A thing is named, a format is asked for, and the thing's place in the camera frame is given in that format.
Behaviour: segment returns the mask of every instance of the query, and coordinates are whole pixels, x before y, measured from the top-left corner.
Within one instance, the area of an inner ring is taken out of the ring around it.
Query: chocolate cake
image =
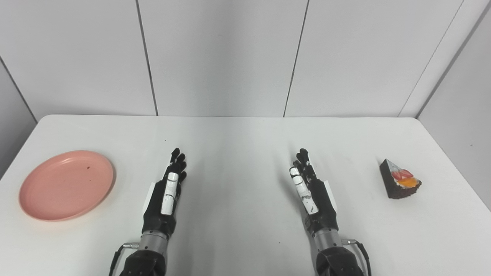
[[[399,199],[416,193],[421,181],[406,169],[401,169],[385,159],[380,165],[383,182],[389,198]]]

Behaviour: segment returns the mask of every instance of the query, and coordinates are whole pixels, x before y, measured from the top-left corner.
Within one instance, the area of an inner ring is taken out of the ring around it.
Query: white wall
[[[135,0],[0,0],[0,55],[38,120],[155,115]]]
[[[0,55],[38,119],[415,116],[487,2],[140,0],[147,65],[136,0],[0,0]]]
[[[491,13],[419,119],[491,209]]]
[[[283,116],[306,4],[140,1],[159,115]]]
[[[36,122],[0,62],[0,178],[35,125]]]
[[[415,116],[487,1],[311,0],[286,116],[398,116],[423,98]],[[414,91],[431,60],[435,81]]]

